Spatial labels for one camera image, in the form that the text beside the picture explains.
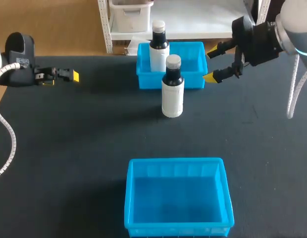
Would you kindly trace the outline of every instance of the white bottle cap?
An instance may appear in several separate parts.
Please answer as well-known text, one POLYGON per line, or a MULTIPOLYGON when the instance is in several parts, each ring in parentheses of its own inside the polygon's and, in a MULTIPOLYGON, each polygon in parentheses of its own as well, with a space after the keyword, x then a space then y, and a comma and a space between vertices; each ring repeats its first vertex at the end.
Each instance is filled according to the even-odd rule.
POLYGON ((164 21, 153 21, 153 32, 162 33, 165 32, 165 23, 164 21))
POLYGON ((177 69, 181 66, 181 58, 178 55, 169 55, 166 59, 166 66, 169 69, 177 69))

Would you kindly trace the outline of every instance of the blue plastic bin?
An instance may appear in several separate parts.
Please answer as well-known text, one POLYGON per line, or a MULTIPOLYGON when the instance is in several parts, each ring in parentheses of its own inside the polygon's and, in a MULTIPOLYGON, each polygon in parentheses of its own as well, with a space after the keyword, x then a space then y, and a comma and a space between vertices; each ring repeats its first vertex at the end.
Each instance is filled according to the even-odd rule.
POLYGON ((130 237, 227 236, 233 225, 222 159, 130 161, 125 198, 130 237))
MULTIPOLYGON (((204 88, 203 75, 207 74, 202 42, 170 42, 170 54, 181 57, 181 74, 185 88, 204 88)), ((150 71, 149 43, 141 43, 137 52, 137 75, 140 89, 161 89, 165 72, 150 71)))

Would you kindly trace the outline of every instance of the black mat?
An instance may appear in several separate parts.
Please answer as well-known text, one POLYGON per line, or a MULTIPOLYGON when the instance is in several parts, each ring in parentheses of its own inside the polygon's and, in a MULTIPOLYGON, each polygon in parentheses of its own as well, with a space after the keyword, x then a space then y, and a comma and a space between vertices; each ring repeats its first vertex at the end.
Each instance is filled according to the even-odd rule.
MULTIPOLYGON (((213 59, 210 69, 232 60, 213 59)), ((307 84, 287 120, 293 58, 186 91, 177 119, 161 116, 161 92, 137 89, 136 58, 38 62, 73 67, 81 83, 7 90, 0 112, 16 132, 17 153, 0 177, 0 238, 128 237, 128 162, 157 157, 223 158, 235 217, 230 237, 307 236, 307 84)), ((0 125, 0 167, 9 152, 0 125)))

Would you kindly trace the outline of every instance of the white bottle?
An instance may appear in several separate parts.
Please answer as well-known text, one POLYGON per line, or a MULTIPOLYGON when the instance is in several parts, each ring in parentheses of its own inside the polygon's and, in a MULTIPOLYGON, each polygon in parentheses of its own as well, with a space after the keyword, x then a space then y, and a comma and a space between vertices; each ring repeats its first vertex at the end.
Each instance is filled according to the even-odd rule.
POLYGON ((150 42, 149 53, 151 72, 165 72, 169 42, 165 36, 164 21, 153 21, 153 40, 150 42))
POLYGON ((166 74, 162 79, 162 113, 176 118, 183 112, 184 78, 181 76, 181 58, 169 55, 166 60, 166 74))

